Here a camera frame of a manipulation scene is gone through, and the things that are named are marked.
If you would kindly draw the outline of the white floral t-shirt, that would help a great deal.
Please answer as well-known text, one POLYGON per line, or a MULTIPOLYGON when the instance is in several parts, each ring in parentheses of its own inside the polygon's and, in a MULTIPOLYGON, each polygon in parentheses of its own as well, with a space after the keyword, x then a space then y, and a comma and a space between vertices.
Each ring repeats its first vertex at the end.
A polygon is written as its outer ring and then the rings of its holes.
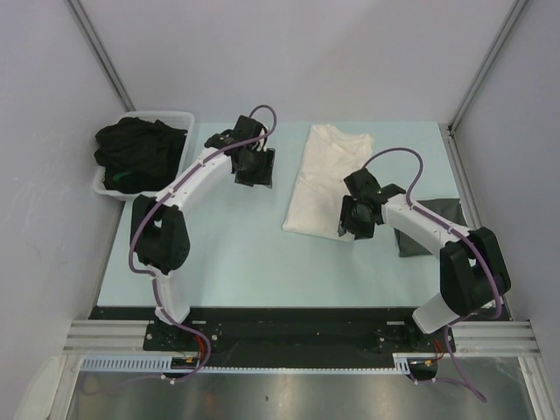
POLYGON ((373 137, 347 134, 331 124, 314 124, 304 147, 283 230, 329 240, 351 242, 340 235, 344 178, 372 156, 373 137))

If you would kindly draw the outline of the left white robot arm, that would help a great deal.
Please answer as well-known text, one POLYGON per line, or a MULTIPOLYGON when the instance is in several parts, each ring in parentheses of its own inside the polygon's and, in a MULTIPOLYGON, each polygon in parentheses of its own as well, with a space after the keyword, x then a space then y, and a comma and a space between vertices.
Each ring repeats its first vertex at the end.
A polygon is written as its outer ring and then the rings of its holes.
POLYGON ((188 347, 193 339, 193 328, 183 322, 191 307, 174 296, 172 279, 191 250, 188 214, 228 176, 242 186, 271 188, 276 151, 266 143, 276 127, 276 112, 268 105, 240 115, 232 129, 210 136, 196 160, 169 185, 133 201, 129 268, 149 277, 156 317, 166 323, 162 337, 174 349, 188 347))

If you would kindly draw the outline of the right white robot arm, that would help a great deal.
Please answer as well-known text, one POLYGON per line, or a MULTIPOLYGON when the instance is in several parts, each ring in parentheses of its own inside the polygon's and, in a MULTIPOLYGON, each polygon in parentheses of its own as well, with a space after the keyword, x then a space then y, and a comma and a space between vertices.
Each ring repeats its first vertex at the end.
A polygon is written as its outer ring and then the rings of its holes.
POLYGON ((414 201, 400 186, 380 186, 365 168, 344 178, 349 194, 342 199, 339 235, 371 239, 387 225, 417 242, 439 261, 439 293, 412 313, 403 329, 405 344, 423 351, 435 331, 464 319, 511 289, 508 269, 495 233, 460 226, 414 201))

